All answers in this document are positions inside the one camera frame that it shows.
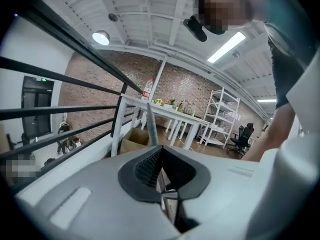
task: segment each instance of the chair backrest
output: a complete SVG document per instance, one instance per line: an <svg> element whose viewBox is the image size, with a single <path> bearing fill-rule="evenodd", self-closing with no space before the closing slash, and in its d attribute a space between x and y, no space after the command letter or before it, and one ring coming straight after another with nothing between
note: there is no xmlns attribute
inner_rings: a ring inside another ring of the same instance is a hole
<svg viewBox="0 0 320 240"><path fill-rule="evenodd" d="M244 133L244 127L242 125L240 125L239 127L239 137Z"/></svg>
<svg viewBox="0 0 320 240"><path fill-rule="evenodd" d="M253 123L248 123L246 125L247 127L244 128L243 133L239 137L239 144L238 146L241 148L247 147L248 146L248 140L252 133L254 132L254 124Z"/></svg>

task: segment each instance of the person's arm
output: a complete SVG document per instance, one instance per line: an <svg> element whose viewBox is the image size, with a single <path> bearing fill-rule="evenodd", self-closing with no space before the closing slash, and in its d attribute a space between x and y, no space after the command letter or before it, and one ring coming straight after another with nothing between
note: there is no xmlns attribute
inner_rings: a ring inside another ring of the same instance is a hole
<svg viewBox="0 0 320 240"><path fill-rule="evenodd" d="M265 151L279 148L289 136L295 115L289 103L279 107L269 127L241 160L259 162Z"/></svg>

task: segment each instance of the white ceiling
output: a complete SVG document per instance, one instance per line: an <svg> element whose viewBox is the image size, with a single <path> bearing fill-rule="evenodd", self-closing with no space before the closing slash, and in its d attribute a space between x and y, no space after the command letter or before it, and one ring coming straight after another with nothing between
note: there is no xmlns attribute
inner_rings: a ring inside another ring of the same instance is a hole
<svg viewBox="0 0 320 240"><path fill-rule="evenodd" d="M43 0L96 49L126 51L183 67L240 97L262 118L273 115L275 99L271 52L262 23L228 31L207 32L206 42L196 40L182 21L192 15L193 0ZM118 16L117 22L108 18ZM92 33L107 31L108 46L98 45ZM207 59L237 31L246 39L214 64Z"/></svg>

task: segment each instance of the white wall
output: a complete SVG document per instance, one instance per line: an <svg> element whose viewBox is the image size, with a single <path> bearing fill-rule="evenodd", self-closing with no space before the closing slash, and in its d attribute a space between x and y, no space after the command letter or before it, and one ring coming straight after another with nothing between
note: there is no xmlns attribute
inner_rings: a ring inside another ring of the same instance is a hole
<svg viewBox="0 0 320 240"><path fill-rule="evenodd" d="M140 123L140 120L135 121L135 127ZM131 129L131 122L121 127L120 138ZM45 196L52 188L69 178L87 165L102 159L112 147L113 138L108 134L99 139L94 144L86 147L84 150L70 157L57 167L53 168L45 175L38 178L36 181L25 187L15 196L35 206L41 198Z"/></svg>
<svg viewBox="0 0 320 240"><path fill-rule="evenodd" d="M17 17L0 47L0 55L46 70L65 74L73 50L23 18ZM21 108L24 76L33 76L0 68L0 109ZM55 81L51 106L57 106L61 81ZM52 115L52 130L58 131L62 115ZM2 121L13 142L21 141L21 118Z"/></svg>

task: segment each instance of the cardboard box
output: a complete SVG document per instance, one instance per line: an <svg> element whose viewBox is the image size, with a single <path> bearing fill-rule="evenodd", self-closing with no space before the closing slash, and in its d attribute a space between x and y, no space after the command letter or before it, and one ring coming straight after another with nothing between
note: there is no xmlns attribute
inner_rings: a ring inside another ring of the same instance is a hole
<svg viewBox="0 0 320 240"><path fill-rule="evenodd" d="M138 128L131 128L123 137L120 154L140 150L149 145L149 133Z"/></svg>

